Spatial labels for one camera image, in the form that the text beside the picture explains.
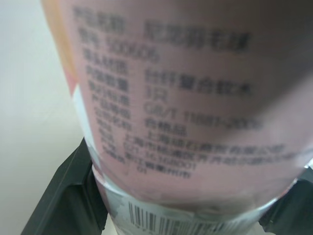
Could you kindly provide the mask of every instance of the product packaging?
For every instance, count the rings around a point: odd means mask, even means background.
[[[44,0],[120,235],[244,234],[313,153],[312,1]]]

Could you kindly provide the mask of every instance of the cylindrical package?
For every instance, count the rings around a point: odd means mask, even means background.
[[[120,234],[243,233],[312,158],[312,1],[43,4]]]

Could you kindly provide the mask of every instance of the white background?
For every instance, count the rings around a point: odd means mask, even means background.
[[[22,232],[82,138],[39,0],[0,0],[1,235]]]

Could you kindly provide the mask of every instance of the barcode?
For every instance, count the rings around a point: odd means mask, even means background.
[[[190,222],[158,216],[129,202],[130,221],[144,231],[157,235],[214,235],[240,229],[245,220],[230,222]]]

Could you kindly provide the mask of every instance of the pink label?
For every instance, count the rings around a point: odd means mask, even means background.
[[[101,170],[126,192],[238,212],[279,196],[312,158],[313,16],[303,3],[61,7]]]

